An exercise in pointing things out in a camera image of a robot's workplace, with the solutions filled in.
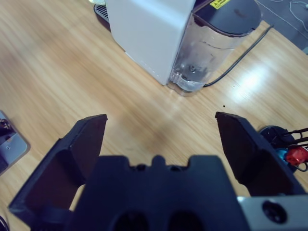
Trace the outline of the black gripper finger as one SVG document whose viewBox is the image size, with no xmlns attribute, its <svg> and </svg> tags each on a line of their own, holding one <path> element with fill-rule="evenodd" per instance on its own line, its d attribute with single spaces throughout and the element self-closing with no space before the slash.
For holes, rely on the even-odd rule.
<svg viewBox="0 0 308 231">
<path fill-rule="evenodd" d="M 251 196 L 306 194 L 290 168 L 246 118 L 216 112 L 223 152 Z"/>
<path fill-rule="evenodd" d="M 30 228 L 64 228 L 101 152 L 107 116 L 86 117 L 44 156 L 8 206 Z"/>
</svg>

